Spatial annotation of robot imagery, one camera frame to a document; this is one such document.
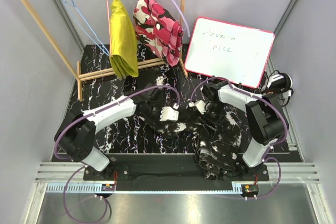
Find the black white patterned trousers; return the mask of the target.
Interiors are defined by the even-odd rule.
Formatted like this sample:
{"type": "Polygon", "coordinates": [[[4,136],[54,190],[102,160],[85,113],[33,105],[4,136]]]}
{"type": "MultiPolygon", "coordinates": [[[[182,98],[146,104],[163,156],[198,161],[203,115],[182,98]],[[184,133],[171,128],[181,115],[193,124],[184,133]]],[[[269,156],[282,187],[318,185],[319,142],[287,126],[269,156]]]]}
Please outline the black white patterned trousers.
{"type": "MultiPolygon", "coordinates": [[[[198,86],[203,89],[209,78],[198,86]]],[[[226,120],[224,125],[214,128],[201,122],[201,115],[195,108],[178,109],[177,121],[146,122],[146,124],[161,134],[164,138],[177,137],[181,132],[191,133],[196,136],[195,160],[205,172],[205,177],[217,179],[220,175],[230,177],[239,175],[237,165],[242,161],[238,156],[243,140],[244,131],[241,128],[237,115],[224,107],[226,120]]]]}

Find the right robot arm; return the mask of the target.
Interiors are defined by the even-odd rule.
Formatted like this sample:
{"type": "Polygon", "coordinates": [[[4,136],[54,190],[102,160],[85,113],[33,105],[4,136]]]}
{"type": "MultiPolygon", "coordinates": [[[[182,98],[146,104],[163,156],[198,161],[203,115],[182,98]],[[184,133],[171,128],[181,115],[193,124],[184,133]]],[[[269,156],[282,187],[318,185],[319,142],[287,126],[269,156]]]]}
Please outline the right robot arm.
{"type": "Polygon", "coordinates": [[[255,94],[226,82],[205,84],[202,93],[208,99],[202,119],[214,128],[224,125],[227,105],[246,113],[251,141],[236,167],[242,179],[252,179],[270,149],[287,138],[289,124],[276,95],[255,94]]]}

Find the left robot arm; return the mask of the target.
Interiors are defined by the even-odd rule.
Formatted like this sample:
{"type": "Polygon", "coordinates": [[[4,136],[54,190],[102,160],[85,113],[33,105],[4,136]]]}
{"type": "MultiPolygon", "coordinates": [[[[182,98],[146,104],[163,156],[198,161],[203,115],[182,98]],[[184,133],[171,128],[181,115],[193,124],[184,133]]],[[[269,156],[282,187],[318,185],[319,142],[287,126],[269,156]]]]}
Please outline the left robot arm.
{"type": "Polygon", "coordinates": [[[141,109],[159,112],[150,106],[162,86],[147,87],[137,92],[129,92],[118,99],[80,114],[68,114],[55,134],[55,148],[61,148],[73,162],[80,162],[94,169],[103,180],[114,172],[113,161],[94,146],[95,137],[103,128],[120,119],[133,116],[141,109]]]}

